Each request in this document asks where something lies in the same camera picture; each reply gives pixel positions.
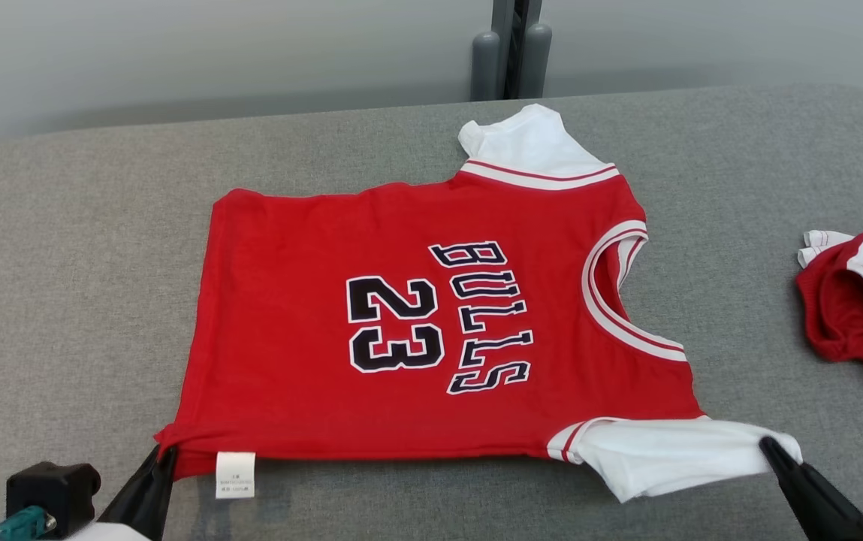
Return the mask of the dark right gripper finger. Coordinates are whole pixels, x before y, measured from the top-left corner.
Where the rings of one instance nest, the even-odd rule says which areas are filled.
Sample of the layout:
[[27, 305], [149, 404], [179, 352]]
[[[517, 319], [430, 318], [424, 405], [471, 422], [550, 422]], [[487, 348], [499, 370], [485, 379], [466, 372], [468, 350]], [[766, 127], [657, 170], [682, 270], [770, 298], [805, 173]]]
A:
[[759, 442], [772, 473], [809, 540], [863, 540], [863, 512], [808, 463], [798, 463], [772, 437]]

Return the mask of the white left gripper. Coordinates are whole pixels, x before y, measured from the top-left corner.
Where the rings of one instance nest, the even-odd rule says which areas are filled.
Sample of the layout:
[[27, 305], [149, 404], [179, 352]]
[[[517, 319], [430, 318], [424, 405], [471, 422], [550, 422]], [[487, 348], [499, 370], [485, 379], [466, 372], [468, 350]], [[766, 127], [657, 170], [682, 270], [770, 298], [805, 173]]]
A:
[[111, 500], [97, 521], [65, 541], [161, 540], [180, 452], [156, 446]]

